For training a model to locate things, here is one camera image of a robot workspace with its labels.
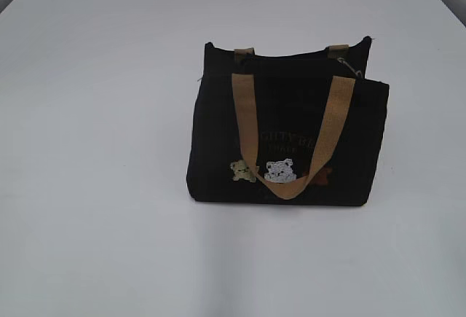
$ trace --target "handle loop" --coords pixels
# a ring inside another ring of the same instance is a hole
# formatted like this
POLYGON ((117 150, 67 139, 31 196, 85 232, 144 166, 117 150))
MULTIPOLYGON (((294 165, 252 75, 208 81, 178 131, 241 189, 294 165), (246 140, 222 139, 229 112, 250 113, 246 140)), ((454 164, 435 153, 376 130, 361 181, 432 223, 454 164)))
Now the handle loop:
POLYGON ((256 169, 258 123, 254 75, 232 74, 234 108, 240 134, 242 158, 254 176, 276 196, 284 200, 295 198, 304 191, 315 174, 331 159, 348 115, 354 86, 355 79, 353 78, 336 76, 332 78, 322 125, 312 154, 309 174, 292 182, 278 184, 264 179, 256 169))

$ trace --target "bag handle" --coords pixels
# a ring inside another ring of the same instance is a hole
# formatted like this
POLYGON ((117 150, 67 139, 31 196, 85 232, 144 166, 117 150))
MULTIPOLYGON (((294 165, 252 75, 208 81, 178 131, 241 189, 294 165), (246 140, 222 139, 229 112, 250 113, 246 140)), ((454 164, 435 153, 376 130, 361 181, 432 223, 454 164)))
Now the bag handle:
POLYGON ((258 123, 253 74, 232 74, 234 108, 240 133, 241 155, 249 170, 276 196, 295 198, 311 182, 315 174, 331 159, 350 108, 355 79, 333 77, 319 136, 312 154, 309 174, 292 182, 278 184, 267 181, 256 168, 258 123))
POLYGON ((234 64, 238 66, 247 54, 254 55, 254 47, 249 47, 247 49, 234 49, 234 64))
POLYGON ((331 45, 328 47, 327 58, 346 58, 349 45, 331 45))

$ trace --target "teddy bear embroidery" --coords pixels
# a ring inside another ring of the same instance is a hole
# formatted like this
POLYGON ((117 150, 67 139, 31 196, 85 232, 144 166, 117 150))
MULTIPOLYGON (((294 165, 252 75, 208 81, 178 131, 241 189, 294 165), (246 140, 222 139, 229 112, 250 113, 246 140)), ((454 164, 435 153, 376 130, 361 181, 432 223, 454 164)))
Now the teddy bear embroidery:
POLYGON ((267 181, 284 184, 296 180, 296 174, 291 168, 293 160, 286 158, 278 162, 267 162, 268 172, 264 174, 267 181))
POLYGON ((237 162, 230 163, 230 168, 234 171, 233 181, 239 181, 240 179, 247 180, 249 182, 256 182, 256 177, 250 172, 249 167, 243 159, 237 162))

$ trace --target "white table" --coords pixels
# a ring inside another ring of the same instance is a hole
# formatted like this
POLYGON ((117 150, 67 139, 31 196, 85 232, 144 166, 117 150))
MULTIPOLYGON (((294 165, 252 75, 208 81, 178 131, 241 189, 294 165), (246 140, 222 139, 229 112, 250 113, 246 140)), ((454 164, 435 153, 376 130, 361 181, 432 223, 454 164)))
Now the white table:
POLYGON ((466 31, 440 0, 15 0, 0 15, 0 316, 466 316, 466 31), (203 45, 373 43, 362 208, 205 205, 203 45))

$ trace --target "tote bag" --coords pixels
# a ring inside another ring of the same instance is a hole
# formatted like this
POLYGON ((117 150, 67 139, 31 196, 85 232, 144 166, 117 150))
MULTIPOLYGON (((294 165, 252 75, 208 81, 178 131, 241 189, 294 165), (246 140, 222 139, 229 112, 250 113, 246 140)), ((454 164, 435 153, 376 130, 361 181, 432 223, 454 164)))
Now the tote bag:
POLYGON ((344 73, 347 66, 336 58, 241 61, 234 69, 241 73, 202 78, 186 176, 191 196, 222 203, 366 203, 388 85, 344 73))

